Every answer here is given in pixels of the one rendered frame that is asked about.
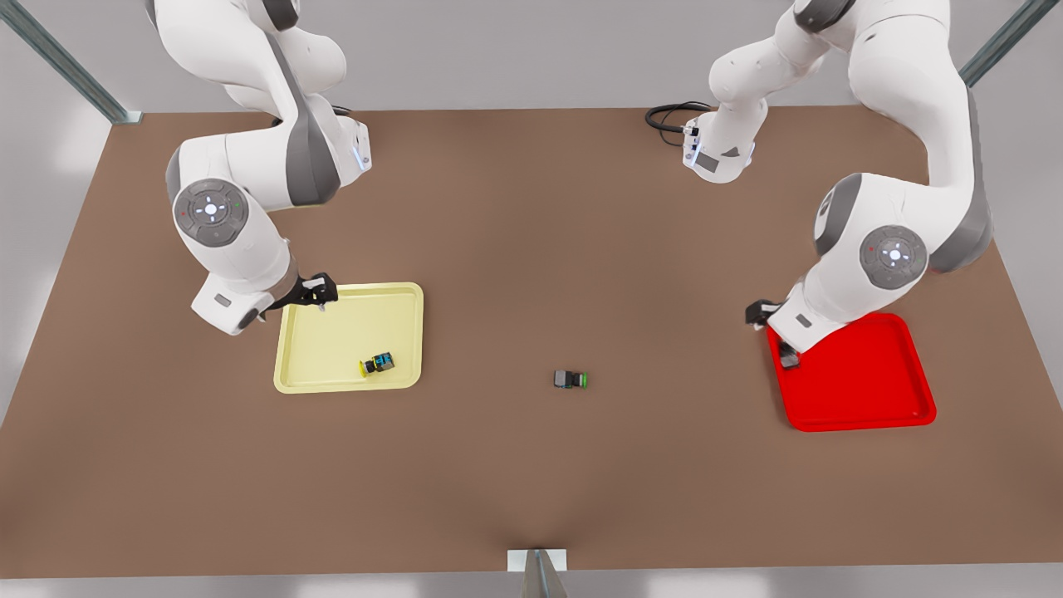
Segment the yellow plastic tray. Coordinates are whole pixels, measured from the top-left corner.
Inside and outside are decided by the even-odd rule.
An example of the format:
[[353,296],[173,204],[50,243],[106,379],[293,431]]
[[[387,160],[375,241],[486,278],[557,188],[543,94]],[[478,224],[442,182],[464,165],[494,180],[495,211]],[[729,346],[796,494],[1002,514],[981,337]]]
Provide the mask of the yellow plastic tray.
[[[414,281],[350,284],[324,306],[282,310],[274,386],[285,394],[408,389],[420,379],[423,291]],[[394,368],[360,377],[358,363],[390,352]]]

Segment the red plastic tray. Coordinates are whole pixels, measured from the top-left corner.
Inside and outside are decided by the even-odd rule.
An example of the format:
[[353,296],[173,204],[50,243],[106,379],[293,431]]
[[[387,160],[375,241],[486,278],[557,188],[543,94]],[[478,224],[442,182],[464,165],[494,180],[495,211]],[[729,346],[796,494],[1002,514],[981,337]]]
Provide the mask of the red plastic tray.
[[870,430],[933,423],[933,394],[906,321],[872,313],[850,323],[784,370],[767,328],[786,417],[802,432]]

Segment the silver frame post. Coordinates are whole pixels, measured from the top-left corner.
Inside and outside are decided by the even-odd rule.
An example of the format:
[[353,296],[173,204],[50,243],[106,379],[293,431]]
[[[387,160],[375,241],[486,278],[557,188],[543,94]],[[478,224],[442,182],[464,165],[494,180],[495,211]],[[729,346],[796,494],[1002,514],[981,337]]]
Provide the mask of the silver frame post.
[[111,125],[136,125],[141,122],[144,113],[126,110],[18,0],[0,0],[0,20],[102,114]]
[[967,88],[973,88],[1044,18],[1061,0],[1024,0],[1024,3],[988,38],[959,71]]
[[569,598],[559,576],[568,571],[566,549],[508,550],[507,571],[523,574],[521,598]]

